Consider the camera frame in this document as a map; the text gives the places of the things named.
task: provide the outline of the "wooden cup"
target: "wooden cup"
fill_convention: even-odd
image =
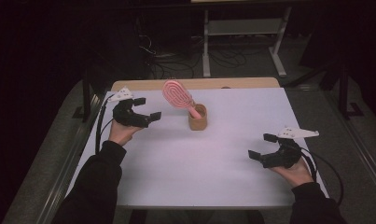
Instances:
[[[188,125],[192,131],[202,131],[207,127],[207,108],[201,104],[195,104],[194,108],[202,117],[195,119],[188,113]]]

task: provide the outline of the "black jacket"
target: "black jacket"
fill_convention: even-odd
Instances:
[[[52,223],[112,223],[125,155],[126,150],[118,144],[103,142],[100,153],[91,156],[80,170]],[[303,184],[292,191],[296,201],[290,223],[346,223],[335,201],[326,198],[317,183]]]

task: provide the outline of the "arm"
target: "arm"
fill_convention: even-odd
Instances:
[[[52,223],[112,223],[121,179],[123,146],[140,130],[112,122],[108,141],[98,155],[91,156],[63,200]]]
[[[339,207],[333,199],[314,183],[303,159],[291,168],[274,167],[272,170],[288,181],[293,187],[295,203],[292,206],[291,224],[306,223],[347,223],[341,216]]]

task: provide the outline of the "pink hairbrush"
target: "pink hairbrush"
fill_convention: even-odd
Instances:
[[[202,116],[194,109],[194,101],[191,94],[176,80],[167,80],[164,83],[163,89],[164,98],[170,105],[177,108],[187,108],[188,112],[195,119],[201,119]]]

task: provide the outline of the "white tabletop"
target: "white tabletop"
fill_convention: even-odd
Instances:
[[[248,157],[249,149],[268,154],[279,148],[278,144],[264,141],[264,133],[278,134],[285,126],[299,127],[284,89],[190,93],[196,103],[207,108],[208,126],[204,131],[191,131],[187,110],[170,106],[161,91],[133,92],[134,98],[146,97],[145,105],[132,108],[135,113],[149,115],[161,111],[162,117],[136,133],[125,146],[118,205],[190,209],[291,205],[294,196],[284,179]],[[103,125],[112,119],[116,104],[107,104]],[[94,154],[95,127],[96,124],[71,187],[81,166]],[[102,141],[108,135],[109,127]],[[304,139],[296,142],[307,148]],[[320,176],[318,182],[327,195]]]

